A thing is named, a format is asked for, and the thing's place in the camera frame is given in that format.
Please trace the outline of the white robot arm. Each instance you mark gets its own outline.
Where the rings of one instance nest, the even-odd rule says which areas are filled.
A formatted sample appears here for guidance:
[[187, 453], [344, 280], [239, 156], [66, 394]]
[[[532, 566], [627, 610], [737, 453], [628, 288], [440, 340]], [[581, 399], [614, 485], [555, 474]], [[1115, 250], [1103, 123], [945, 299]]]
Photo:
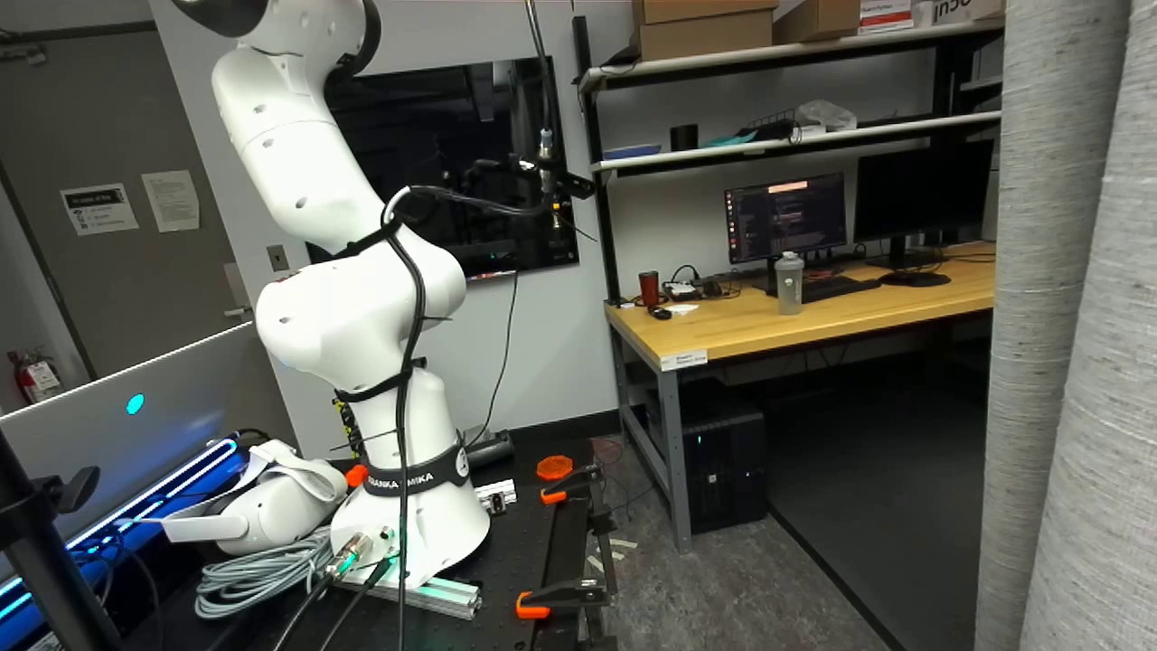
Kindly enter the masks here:
[[324, 258], [256, 298], [256, 332], [291, 368], [332, 388], [363, 433], [370, 476], [330, 538], [367, 538], [412, 579], [467, 562], [488, 537], [445, 382], [412, 362], [420, 328], [467, 298], [461, 259], [405, 227], [370, 183], [324, 83], [380, 44], [371, 0], [170, 0], [232, 44], [209, 87], [226, 135], [271, 222]]

